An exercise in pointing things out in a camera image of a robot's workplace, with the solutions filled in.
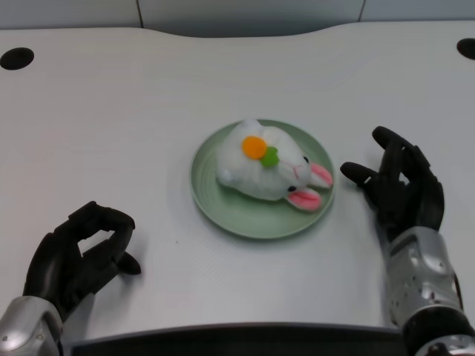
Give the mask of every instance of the round plate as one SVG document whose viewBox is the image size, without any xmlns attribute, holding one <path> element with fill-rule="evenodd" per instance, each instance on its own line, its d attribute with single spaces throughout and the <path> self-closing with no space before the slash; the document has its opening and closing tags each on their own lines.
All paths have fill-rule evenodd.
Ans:
<svg viewBox="0 0 475 356">
<path fill-rule="evenodd" d="M 307 132 L 274 120 L 259 120 L 263 126 L 286 131 L 313 162 L 323 165 L 335 179 L 332 160 L 322 145 Z M 222 186 L 214 172 L 214 151 L 238 124 L 230 124 L 213 133 L 198 148 L 191 164 L 191 191 L 197 205 L 214 223 L 234 234 L 255 239 L 276 239 L 295 234 L 312 225 L 330 206 L 335 185 L 317 189 L 321 207 L 315 212 L 298 210 L 286 200 L 269 202 L 248 197 Z"/>
</svg>

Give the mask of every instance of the table surface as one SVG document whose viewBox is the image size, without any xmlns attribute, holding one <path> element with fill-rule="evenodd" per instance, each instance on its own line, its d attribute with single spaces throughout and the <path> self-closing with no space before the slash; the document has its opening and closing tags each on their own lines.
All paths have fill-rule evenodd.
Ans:
<svg viewBox="0 0 475 356">
<path fill-rule="evenodd" d="M 441 232 L 475 320 L 475 62 L 456 50 L 467 37 L 474 22 L 248 39 L 0 32 L 0 53 L 35 53 L 25 69 L 0 70 L 0 310 L 22 293 L 41 238 L 96 200 L 135 219 L 128 251 L 143 274 L 87 298 L 66 342 L 207 323 L 387 326 L 373 215 L 340 173 L 325 218 L 297 237 L 229 236 L 198 211 L 194 152 L 212 131 L 253 117 L 306 129 L 336 168 L 379 166 L 378 125 L 419 145 L 445 188 Z"/>
</svg>

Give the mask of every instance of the robotic wrist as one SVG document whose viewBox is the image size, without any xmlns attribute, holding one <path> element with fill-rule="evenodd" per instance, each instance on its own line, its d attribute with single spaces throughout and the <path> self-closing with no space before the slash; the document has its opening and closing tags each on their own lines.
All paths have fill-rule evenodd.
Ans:
<svg viewBox="0 0 475 356">
<path fill-rule="evenodd" d="M 0 319 L 0 355 L 60 356 L 62 320 L 55 306 L 38 297 L 18 297 Z"/>
<path fill-rule="evenodd" d="M 423 346 L 427 351 L 439 338 L 455 342 L 451 337 L 475 336 L 438 231 L 414 227 L 399 235 L 390 244 L 387 273 L 390 315 L 401 328 L 410 355 Z"/>
</svg>

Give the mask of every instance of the bunny ear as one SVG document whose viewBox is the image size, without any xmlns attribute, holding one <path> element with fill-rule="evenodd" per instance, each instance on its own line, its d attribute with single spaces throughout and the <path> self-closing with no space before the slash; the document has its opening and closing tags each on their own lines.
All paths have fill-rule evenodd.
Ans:
<svg viewBox="0 0 475 356">
<path fill-rule="evenodd" d="M 295 191 L 289 194 L 286 199 L 296 208 L 307 211 L 315 211 L 320 208 L 321 205 L 320 194 L 309 188 Z"/>
<path fill-rule="evenodd" d="M 310 176 L 309 185 L 322 188 L 329 188 L 333 185 L 332 174 L 325 167 L 311 162 L 310 169 L 312 170 L 312 175 Z"/>
</svg>

